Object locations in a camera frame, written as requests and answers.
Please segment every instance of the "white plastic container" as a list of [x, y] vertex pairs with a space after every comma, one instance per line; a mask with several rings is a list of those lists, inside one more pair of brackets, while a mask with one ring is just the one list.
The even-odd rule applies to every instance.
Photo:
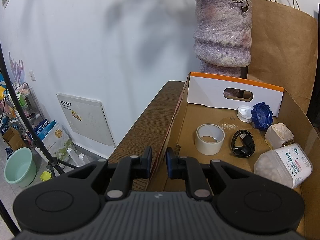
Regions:
[[292, 132], [283, 123], [271, 125], [264, 138], [271, 150], [278, 149], [294, 142]]
[[290, 188], [300, 185], [312, 172], [312, 164], [297, 143], [260, 155], [254, 173]]

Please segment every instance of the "handle hole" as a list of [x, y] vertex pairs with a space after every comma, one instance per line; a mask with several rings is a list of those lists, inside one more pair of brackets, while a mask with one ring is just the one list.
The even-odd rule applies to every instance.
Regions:
[[233, 93], [233, 94], [237, 94], [236, 97], [234, 96], [230, 96], [230, 95], [226, 95], [226, 91], [236, 91], [238, 89], [235, 88], [226, 88], [223, 92], [223, 96], [227, 99], [233, 99], [233, 100], [239, 100], [239, 101], [244, 101], [244, 102], [250, 102], [253, 99], [253, 94], [250, 91], [247, 90], [238, 90], [238, 93]]

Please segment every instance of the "blue bottle cap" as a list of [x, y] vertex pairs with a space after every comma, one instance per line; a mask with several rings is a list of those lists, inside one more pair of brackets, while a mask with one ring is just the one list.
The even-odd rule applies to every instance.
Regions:
[[254, 127], [260, 131], [266, 131], [273, 122], [270, 106], [266, 105], [265, 102], [253, 106], [251, 114]]

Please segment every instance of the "sticker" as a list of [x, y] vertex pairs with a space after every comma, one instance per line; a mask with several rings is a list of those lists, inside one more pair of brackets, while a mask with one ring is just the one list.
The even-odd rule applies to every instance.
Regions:
[[57, 129], [54, 134], [56, 135], [57, 138], [62, 137], [62, 131], [60, 129]]
[[81, 117], [75, 111], [71, 110], [71, 113], [76, 119], [78, 119], [82, 122]]
[[298, 144], [294, 143], [275, 151], [292, 177], [292, 188], [295, 188], [309, 177], [312, 166]]

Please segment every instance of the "container label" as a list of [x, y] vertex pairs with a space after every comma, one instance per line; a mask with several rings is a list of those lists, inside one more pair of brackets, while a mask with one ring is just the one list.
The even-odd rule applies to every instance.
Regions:
[[275, 151], [292, 177], [292, 188], [301, 184], [311, 174], [312, 166], [296, 143], [276, 149]]

